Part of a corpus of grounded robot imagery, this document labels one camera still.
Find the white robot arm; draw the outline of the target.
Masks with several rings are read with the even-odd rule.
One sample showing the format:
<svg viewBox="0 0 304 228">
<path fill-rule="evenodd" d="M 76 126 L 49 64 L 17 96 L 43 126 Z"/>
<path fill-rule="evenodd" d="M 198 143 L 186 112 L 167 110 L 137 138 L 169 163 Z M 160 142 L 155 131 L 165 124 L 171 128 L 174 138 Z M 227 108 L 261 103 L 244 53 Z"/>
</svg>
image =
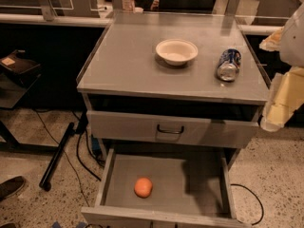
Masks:
<svg viewBox="0 0 304 228">
<path fill-rule="evenodd" d="M 277 73 L 272 80 L 270 99 L 260 121 L 262 129 L 276 132 L 304 105 L 304 4 L 259 47 L 278 51 L 280 60 L 291 66 L 284 75 Z"/>
</svg>

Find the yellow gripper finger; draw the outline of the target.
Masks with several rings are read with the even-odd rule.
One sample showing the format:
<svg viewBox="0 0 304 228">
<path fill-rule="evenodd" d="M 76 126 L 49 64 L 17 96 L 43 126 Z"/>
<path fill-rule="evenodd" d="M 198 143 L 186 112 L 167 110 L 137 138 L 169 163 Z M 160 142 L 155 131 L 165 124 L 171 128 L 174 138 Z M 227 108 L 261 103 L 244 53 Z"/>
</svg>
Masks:
<svg viewBox="0 0 304 228">
<path fill-rule="evenodd" d="M 283 28 L 280 28 L 264 39 L 259 47 L 266 51 L 279 51 Z"/>
<path fill-rule="evenodd" d="M 270 87 L 260 127 L 269 132 L 283 128 L 304 104 L 304 68 L 292 66 L 285 74 L 277 73 Z"/>
</svg>

